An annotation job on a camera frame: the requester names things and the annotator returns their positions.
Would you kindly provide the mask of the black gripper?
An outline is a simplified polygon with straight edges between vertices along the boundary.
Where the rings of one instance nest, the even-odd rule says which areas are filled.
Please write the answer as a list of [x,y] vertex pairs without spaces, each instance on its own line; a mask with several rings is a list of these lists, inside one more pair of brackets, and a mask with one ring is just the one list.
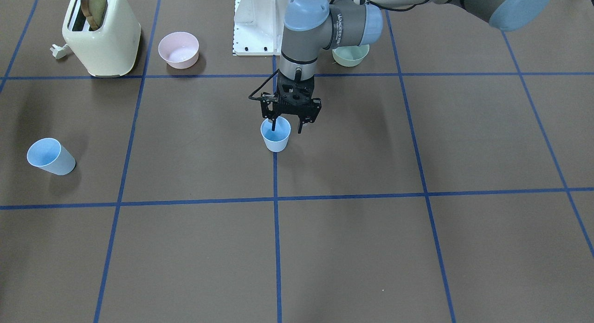
[[295,82],[285,76],[276,76],[276,91],[261,93],[262,116],[271,120],[271,131],[276,130],[278,116],[295,115],[299,118],[297,134],[307,123],[314,123],[321,111],[321,99],[313,97],[315,78]]

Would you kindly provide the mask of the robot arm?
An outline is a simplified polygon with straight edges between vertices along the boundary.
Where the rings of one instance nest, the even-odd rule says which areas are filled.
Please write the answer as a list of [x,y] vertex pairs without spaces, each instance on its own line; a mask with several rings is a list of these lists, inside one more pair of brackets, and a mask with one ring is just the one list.
[[383,11],[407,12],[433,2],[451,4],[501,31],[520,29],[535,19],[550,0],[288,0],[277,87],[262,93],[265,122],[276,130],[282,115],[294,115],[300,126],[313,123],[321,100],[313,97],[314,74],[321,50],[376,42],[383,30]]

